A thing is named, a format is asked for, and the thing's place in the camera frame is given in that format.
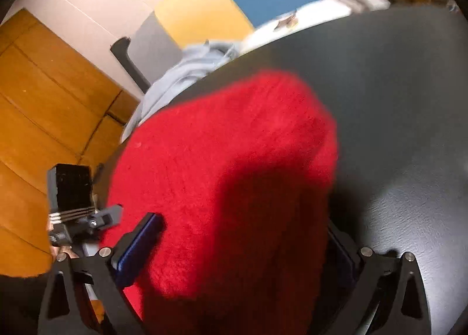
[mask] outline bolt head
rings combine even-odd
[[[416,257],[414,256],[413,253],[411,252],[406,252],[405,253],[405,258],[409,261],[409,262],[412,262],[416,259]]]
[[[58,261],[58,262],[62,262],[62,261],[64,261],[64,260],[66,260],[66,253],[59,253],[59,254],[57,255],[57,261]]]
[[[107,257],[107,256],[109,256],[111,254],[111,252],[112,252],[112,249],[106,247],[106,248],[102,248],[99,251],[99,255],[101,257]]]
[[[361,254],[364,257],[370,257],[373,255],[373,253],[374,251],[371,248],[368,248],[367,246],[365,246],[364,248],[361,248]]]

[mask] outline yellow panel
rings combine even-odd
[[[108,115],[91,137],[80,164],[91,167],[94,172],[99,163],[104,163],[120,144],[123,126]]]
[[[0,54],[3,53],[8,46],[10,46],[11,40],[9,40],[5,35],[0,33]]]
[[[82,153],[101,119],[48,78],[14,45],[0,55],[0,93],[76,154]]]
[[[15,45],[99,117],[120,92],[111,79],[42,24],[20,36]]]
[[[181,48],[207,39],[243,40],[254,30],[233,0],[163,0],[154,12]]]
[[[33,124],[0,97],[0,161],[27,183],[47,193],[47,170],[77,162],[72,151]]]
[[[52,256],[0,227],[0,274],[33,277],[47,272]]]
[[[120,123],[126,124],[137,109],[138,101],[126,91],[120,92],[109,108],[108,114]]]
[[[29,11],[22,9],[0,26],[0,33],[11,42],[39,21]]]
[[[0,223],[44,252],[50,252],[47,237],[47,198],[0,162]]]

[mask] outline gray table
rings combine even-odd
[[[464,17],[412,7],[324,23],[238,58],[172,105],[263,68],[295,72],[331,111],[340,144],[332,220],[359,245],[415,253],[433,334],[447,334],[468,304]]]

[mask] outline red fuzzy cloth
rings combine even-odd
[[[123,152],[113,246],[147,212],[167,229],[125,294],[151,334],[305,334],[327,243],[335,123],[294,75],[265,71],[160,111]]]

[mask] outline light blue cloth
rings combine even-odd
[[[239,56],[239,45],[233,42],[207,41],[187,46],[182,60],[155,81],[128,121],[121,142],[158,110],[169,104],[179,93],[210,72]]]

